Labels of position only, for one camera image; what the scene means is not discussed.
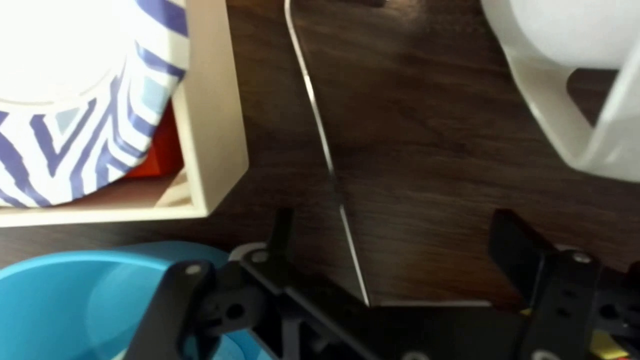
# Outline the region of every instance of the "blue bowl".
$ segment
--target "blue bowl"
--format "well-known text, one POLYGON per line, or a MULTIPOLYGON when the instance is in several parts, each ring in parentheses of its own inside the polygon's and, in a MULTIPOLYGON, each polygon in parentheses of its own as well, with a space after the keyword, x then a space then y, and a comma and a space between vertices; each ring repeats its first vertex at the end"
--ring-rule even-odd
MULTIPOLYGON (((127 352, 165 270, 183 261, 225 267, 188 243, 58 253, 0 270, 2 360, 112 360, 127 352)), ((266 360, 249 332, 222 339, 217 360, 266 360)))

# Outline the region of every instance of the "wood grain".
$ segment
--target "wood grain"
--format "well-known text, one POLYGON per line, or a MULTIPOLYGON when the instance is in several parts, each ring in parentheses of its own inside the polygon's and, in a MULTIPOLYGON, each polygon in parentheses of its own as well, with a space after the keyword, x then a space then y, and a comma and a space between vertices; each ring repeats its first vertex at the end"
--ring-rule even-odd
MULTIPOLYGON (((625 268, 639 259, 640 186, 578 174, 513 85, 476 0, 294 0, 375 301, 518 297, 486 257, 495 209, 625 268)), ((183 239, 264 241, 294 206, 296 262, 356 292, 282 0, 229 0, 252 171, 208 219, 0 233, 0 262, 183 239)), ((572 94, 594 119, 613 76, 572 94)))

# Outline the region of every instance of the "metal rod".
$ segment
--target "metal rod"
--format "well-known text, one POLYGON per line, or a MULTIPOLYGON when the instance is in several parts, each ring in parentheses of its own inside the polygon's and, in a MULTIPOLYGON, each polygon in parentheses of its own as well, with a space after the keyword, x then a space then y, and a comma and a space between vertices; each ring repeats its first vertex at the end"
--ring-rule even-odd
POLYGON ((349 215, 346 215, 346 206, 344 206, 344 195, 342 195, 341 185, 339 185, 339 174, 337 174, 337 167, 335 167, 333 149, 330 149, 328 139, 326 139, 324 120, 321 117, 321 108, 319 108, 319 101, 317 101, 317 90, 314 90, 312 79, 311 79, 309 68, 307 68, 307 60, 304 60, 302 47, 300 47, 300 40, 298 40, 298 35, 296 35, 296 26, 293 23, 293 0, 284 0, 284 20, 287 20, 287 30, 288 30, 288 37, 293 40, 293 47, 294 47, 294 52, 296 52, 296 59, 298 59, 298 67, 300 67, 302 80, 304 80, 304 90, 307 90, 307 96, 309 96, 309 102, 312 106, 314 120, 317 120, 317 127, 319 127, 326 171, 330 174, 330 183, 333 183, 335 195, 339 196, 341 222, 342 222, 342 228, 344 228, 344 236, 346 236, 349 253, 353 257, 353 264, 354 264, 354 270, 356 270, 360 297, 363 297, 363 303, 367 307, 370 307, 370 297, 369 297, 369 288, 367 288, 367 283, 365 283, 360 257, 359 257, 359 250, 356 250, 353 227, 351 227, 351 220, 349 220, 349 215))

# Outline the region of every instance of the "screw hole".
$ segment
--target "screw hole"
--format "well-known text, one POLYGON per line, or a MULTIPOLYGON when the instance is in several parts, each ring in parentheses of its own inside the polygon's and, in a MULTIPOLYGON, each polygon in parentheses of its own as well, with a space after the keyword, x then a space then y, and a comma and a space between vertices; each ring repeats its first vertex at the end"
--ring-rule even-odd
POLYGON ((560 319, 572 319, 572 313, 567 311, 567 309, 557 309, 557 315, 558 315, 560 319))
POLYGON ((606 320, 616 320, 616 319, 621 319, 616 307, 613 307, 613 304, 602 307, 602 309, 600 309, 600 316, 606 319, 606 320))
POLYGON ((243 304, 232 304, 226 309, 226 319, 229 320, 238 320, 244 316, 244 307, 243 304))

